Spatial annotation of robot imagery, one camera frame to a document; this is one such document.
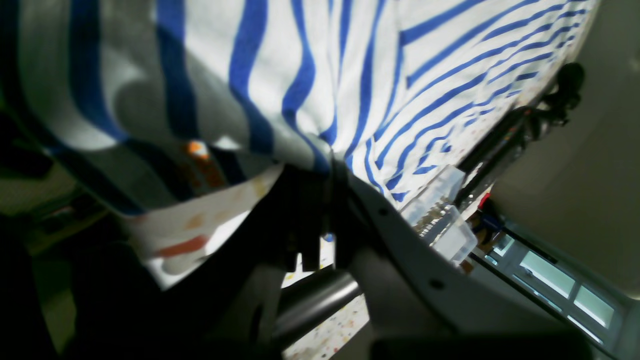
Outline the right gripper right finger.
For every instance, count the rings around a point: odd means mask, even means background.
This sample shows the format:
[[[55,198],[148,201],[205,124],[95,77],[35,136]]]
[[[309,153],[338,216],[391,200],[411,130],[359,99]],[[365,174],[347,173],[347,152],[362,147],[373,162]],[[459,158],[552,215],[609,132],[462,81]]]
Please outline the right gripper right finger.
[[[334,266],[363,292],[371,360],[613,360],[551,309],[478,282],[427,247],[377,189],[333,161]]]

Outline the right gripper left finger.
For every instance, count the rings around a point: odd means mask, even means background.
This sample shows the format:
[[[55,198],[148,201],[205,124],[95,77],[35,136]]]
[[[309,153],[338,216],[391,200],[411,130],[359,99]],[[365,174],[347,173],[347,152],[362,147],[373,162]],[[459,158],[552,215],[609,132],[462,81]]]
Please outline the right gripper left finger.
[[[272,344],[297,253],[319,253],[325,180],[287,166],[229,239],[165,294],[167,360],[281,360]]]

